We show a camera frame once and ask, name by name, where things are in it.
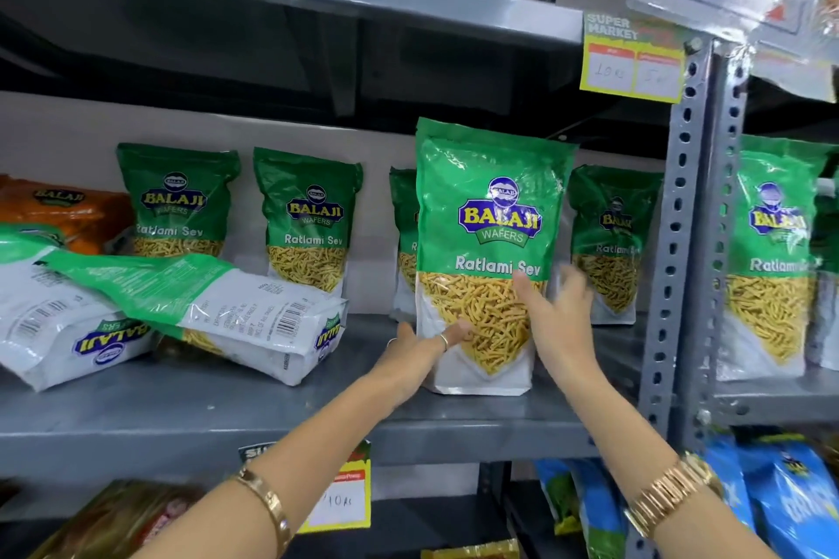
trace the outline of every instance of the orange snack bag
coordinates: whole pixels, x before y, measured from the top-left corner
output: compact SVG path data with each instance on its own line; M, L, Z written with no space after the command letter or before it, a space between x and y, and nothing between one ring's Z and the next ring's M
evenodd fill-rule
M0 223L52 225L73 252L107 255L125 239L134 212L125 193L0 178Z

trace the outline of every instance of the right hand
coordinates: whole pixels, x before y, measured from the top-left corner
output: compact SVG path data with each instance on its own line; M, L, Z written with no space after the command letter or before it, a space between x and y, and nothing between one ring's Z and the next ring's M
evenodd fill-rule
M536 351L560 387L564 380L601 374L594 355L592 301L594 292L586 275L573 266L562 266L562 289L551 303L533 288L530 279L513 272L513 287L530 314Z

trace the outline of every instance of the gold watch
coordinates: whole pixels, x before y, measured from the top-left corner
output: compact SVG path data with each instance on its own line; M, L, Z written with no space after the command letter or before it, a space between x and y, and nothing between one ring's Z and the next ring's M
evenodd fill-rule
M624 514L641 536L649 539L656 526L702 486L722 498L722 483L707 462L694 453L685 453L676 466L650 484Z

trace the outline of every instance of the bangle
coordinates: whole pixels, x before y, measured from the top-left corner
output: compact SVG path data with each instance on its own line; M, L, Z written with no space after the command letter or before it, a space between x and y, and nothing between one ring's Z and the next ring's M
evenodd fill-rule
M233 478L246 486L263 503L271 515L274 528L277 531L277 556L282 556L288 544L291 542L291 529L288 527L288 518L283 511L283 505L279 503L277 493L272 491L265 480L251 471L248 467L242 467Z

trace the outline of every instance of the left hand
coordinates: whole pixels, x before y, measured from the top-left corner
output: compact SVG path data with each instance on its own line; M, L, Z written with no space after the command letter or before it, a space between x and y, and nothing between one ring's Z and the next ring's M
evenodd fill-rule
M382 384L395 385L393 409L414 395L437 359L446 352L445 336L449 347L468 338L472 324L461 318L441 334L419 339L407 322L400 322L396 339L388 343L384 353L368 374Z

